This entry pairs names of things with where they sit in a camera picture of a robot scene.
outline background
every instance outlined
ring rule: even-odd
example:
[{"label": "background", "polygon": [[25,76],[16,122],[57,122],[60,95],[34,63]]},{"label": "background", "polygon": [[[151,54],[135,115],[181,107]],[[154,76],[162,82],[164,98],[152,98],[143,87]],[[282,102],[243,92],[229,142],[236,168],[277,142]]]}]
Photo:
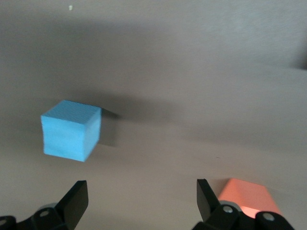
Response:
[{"label": "background", "polygon": [[[0,215],[87,180],[77,230],[189,230],[196,179],[235,177],[304,229],[306,22],[305,0],[2,0]],[[43,154],[64,99],[117,114],[85,163]]]}]

